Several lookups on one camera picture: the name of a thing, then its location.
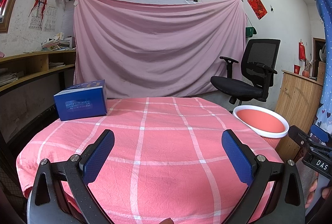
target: calendar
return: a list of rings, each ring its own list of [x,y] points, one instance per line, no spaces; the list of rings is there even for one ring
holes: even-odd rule
[[[45,15],[46,21],[44,23],[44,31],[55,31],[56,8],[47,6]]]

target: screw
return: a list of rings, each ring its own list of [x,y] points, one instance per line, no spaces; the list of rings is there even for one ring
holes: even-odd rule
[[[47,159],[42,159],[40,163],[41,163],[41,165],[45,165],[47,163],[47,161],[48,161]]]
[[[70,160],[71,161],[77,161],[79,159],[79,155],[72,155],[71,157],[70,157]]]
[[[263,155],[258,155],[258,156],[257,156],[257,159],[258,159],[258,161],[261,161],[261,162],[266,161],[266,158],[265,158],[265,156],[263,156]]]
[[[292,161],[291,159],[289,159],[287,162],[288,162],[288,164],[291,165],[291,166],[294,166],[294,165],[295,165],[294,161]]]

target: white bucket rim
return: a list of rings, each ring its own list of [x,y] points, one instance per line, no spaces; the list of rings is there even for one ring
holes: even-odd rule
[[[265,112],[265,113],[268,113],[268,114],[274,116],[276,119],[280,120],[280,122],[284,125],[285,131],[280,132],[280,133],[274,133],[274,132],[263,131],[263,130],[254,128],[253,126],[250,126],[249,124],[247,124],[246,122],[244,122],[243,120],[241,120],[241,118],[239,118],[237,116],[237,114],[236,114],[238,111],[240,111],[240,110],[246,110],[246,109],[249,109],[249,110],[258,110],[258,111],[262,111],[262,112]],[[273,111],[271,111],[269,109],[266,109],[266,108],[263,108],[263,107],[254,106],[254,105],[240,105],[240,106],[234,108],[233,115],[237,119],[241,120],[241,122],[243,122],[247,126],[249,126],[258,135],[260,135],[262,137],[265,137],[265,138],[280,139],[280,138],[285,137],[287,135],[287,133],[288,133],[288,130],[289,130],[289,125],[288,125],[288,122],[285,120],[285,118],[283,118],[281,115],[277,114],[276,112],[273,112]]]

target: pink cloth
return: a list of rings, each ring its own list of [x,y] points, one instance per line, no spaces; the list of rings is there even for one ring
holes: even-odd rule
[[[109,99],[211,92],[210,78],[226,76],[219,56],[242,59],[247,19],[241,0],[77,1],[74,83],[105,79]],[[241,79],[240,64],[233,64],[233,78]]]
[[[232,129],[255,154],[281,161],[275,150],[224,108],[200,98],[108,100],[108,114],[54,123],[27,144],[16,161],[24,196],[43,158],[65,161],[111,129],[115,145],[92,193],[116,224],[220,224],[247,188],[221,146]],[[256,210],[257,218],[272,184]],[[68,184],[64,190],[71,195]]]

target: pink bucket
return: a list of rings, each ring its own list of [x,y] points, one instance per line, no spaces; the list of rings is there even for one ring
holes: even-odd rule
[[[288,133],[287,121],[279,114],[262,107],[241,105],[234,109],[233,115],[248,125],[274,149],[280,139]]]

